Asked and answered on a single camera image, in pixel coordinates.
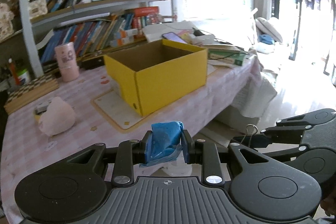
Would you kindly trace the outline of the blue plastic bag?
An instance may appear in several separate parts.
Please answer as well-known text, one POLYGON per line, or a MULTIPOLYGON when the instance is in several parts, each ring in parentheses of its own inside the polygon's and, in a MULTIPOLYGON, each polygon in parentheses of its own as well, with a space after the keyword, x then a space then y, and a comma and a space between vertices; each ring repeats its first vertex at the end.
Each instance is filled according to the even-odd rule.
POLYGON ((146 163, 140 164, 140 167, 176 161, 182 151, 180 142, 183 130, 184 125, 181 121, 152 124, 149 140, 146 142, 146 163))

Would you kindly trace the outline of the metal binder clip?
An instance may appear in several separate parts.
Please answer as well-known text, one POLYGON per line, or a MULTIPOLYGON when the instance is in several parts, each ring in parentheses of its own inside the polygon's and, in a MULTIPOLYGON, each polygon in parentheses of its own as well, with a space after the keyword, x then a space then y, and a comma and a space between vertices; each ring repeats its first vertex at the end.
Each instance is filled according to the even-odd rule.
POLYGON ((252 138, 258 133, 259 129, 255 124, 247 124, 245 128, 245 135, 243 136, 240 144, 244 144, 245 140, 248 141, 248 144, 245 146, 250 147, 252 143, 252 138))

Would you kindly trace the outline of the pink plush toy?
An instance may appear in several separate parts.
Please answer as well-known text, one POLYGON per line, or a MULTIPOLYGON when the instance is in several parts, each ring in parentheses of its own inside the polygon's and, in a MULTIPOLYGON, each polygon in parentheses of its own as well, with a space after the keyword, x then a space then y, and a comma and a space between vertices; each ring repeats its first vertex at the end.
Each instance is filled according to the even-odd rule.
POLYGON ((47 136, 55 136, 70 129, 76 121, 74 109, 60 97, 54 97, 38 120, 38 129, 47 136))

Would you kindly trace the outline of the white placemat under box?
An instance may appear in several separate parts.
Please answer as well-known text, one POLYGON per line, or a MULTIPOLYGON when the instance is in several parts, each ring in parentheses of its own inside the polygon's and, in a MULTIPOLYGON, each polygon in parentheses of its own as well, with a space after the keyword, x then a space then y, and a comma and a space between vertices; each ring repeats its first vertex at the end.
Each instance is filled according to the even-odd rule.
POLYGON ((154 114, 140 116, 113 89, 91 99, 90 103, 113 128, 122 134, 129 134, 141 126, 151 129, 154 123, 154 114))

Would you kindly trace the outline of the pink checkered tablecloth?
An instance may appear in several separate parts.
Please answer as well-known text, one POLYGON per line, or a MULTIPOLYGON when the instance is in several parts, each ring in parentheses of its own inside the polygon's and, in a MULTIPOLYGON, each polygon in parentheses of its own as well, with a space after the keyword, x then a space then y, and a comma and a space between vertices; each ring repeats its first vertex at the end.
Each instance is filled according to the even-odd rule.
POLYGON ((8 222, 22 220, 14 191, 27 175, 95 143, 116 147, 127 139, 141 139, 154 123, 181 121, 190 135, 196 135, 233 102, 249 80, 259 84, 261 70, 256 55, 248 56, 240 67, 217 68, 204 86, 142 117, 127 130, 94 103, 111 89, 104 67, 84 71, 76 81, 60 84, 41 101, 60 97, 72 106, 76 122, 66 132, 55 136, 42 133, 34 117, 35 102, 8 117, 1 154, 1 199, 8 222))

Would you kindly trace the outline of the yellow cardboard box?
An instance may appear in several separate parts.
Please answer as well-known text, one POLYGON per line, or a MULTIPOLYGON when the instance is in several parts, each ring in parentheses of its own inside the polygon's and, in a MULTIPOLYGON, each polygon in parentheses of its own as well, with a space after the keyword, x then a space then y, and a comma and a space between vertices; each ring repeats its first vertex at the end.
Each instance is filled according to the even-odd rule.
POLYGON ((147 116, 204 86, 205 48, 158 40, 104 55, 108 76, 121 98, 140 116, 147 116))

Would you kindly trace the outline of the green book stack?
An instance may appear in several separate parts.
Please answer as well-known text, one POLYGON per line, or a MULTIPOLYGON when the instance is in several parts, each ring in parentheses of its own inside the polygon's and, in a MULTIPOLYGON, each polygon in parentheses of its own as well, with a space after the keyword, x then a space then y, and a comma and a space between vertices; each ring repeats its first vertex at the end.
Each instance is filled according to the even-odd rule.
POLYGON ((237 47, 208 47, 208 62, 215 66, 239 66, 242 67, 244 61, 250 54, 237 47))

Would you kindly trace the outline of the pink cylindrical cup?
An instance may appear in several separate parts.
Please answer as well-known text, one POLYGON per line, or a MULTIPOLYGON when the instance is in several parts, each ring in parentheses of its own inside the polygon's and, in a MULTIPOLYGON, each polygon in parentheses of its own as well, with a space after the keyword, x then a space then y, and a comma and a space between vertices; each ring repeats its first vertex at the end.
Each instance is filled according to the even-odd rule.
POLYGON ((79 77, 79 67, 72 42, 55 47, 55 56, 62 80, 65 83, 71 82, 79 77))

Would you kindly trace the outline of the wooden chessboard box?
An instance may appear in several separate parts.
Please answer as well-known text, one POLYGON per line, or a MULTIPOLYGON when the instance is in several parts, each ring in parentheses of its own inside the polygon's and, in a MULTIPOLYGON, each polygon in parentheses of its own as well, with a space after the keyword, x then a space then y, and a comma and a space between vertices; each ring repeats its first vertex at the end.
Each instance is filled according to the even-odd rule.
POLYGON ((4 108, 7 114, 10 115, 58 88, 59 83, 55 76, 41 76, 10 93, 4 108))

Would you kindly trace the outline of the purple smartphone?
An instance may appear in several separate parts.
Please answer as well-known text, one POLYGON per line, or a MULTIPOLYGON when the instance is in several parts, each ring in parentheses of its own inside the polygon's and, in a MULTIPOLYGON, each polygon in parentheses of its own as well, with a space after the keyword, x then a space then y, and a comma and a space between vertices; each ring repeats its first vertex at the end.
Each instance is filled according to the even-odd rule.
POLYGON ((170 40, 173 42, 180 42, 180 43, 187 44, 186 41, 184 41, 180 36, 178 36, 174 32, 168 32, 168 33, 162 34, 162 37, 166 40, 170 40))

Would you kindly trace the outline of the white green lidded jar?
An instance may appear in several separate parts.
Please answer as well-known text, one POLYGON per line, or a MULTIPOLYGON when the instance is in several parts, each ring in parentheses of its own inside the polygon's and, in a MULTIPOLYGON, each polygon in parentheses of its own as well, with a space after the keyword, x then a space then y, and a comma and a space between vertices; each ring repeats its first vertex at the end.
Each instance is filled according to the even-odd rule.
POLYGON ((17 76, 18 76, 19 84, 21 86, 29 84, 31 82, 30 73, 27 69, 21 69, 20 71, 18 71, 17 76))

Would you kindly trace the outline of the wooden bookshelf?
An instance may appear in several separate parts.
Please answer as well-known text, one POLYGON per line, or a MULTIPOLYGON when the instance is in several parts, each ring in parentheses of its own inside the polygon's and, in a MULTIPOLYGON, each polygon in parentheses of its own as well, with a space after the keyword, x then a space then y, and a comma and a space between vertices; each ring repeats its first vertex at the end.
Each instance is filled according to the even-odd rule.
POLYGON ((139 43, 141 31, 119 39, 129 30, 139 9, 150 9, 141 26, 165 21, 156 2, 174 0, 46 0, 48 12, 29 18, 28 0, 1 0, 1 72, 27 69, 39 77, 56 70, 55 47, 72 42, 82 65, 104 53, 139 43))

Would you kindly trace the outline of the white quilted handbag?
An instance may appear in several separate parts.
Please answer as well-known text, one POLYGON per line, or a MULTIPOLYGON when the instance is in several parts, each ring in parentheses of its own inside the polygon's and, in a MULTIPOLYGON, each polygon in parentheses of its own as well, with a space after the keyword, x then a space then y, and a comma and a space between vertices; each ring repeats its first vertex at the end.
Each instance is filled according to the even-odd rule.
POLYGON ((30 19, 47 14, 48 9, 46 0, 28 0, 28 11, 30 19))

